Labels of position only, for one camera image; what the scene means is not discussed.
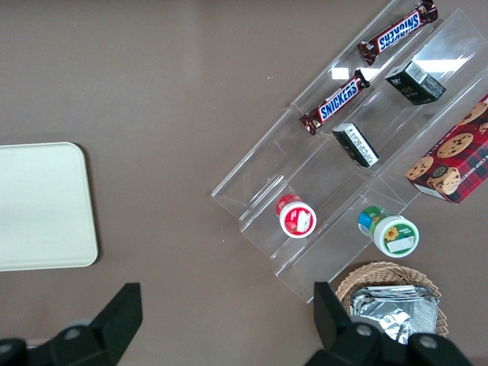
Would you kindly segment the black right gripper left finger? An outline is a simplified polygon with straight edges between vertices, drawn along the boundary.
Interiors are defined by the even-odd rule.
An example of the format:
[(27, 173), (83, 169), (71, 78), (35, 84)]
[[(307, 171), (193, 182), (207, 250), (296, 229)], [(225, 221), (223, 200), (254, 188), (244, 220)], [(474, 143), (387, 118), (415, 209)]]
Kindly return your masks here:
[(143, 321), (141, 286), (125, 284), (86, 325), (70, 326), (27, 351), (29, 365), (116, 365)]

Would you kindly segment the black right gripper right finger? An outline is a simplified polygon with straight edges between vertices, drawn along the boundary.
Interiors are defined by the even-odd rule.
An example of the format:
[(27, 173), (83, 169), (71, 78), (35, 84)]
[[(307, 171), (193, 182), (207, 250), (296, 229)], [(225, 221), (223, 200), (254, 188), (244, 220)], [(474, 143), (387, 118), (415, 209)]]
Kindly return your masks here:
[(327, 282), (314, 284), (313, 318), (323, 348), (308, 365), (408, 365), (407, 348), (377, 327), (353, 322)]

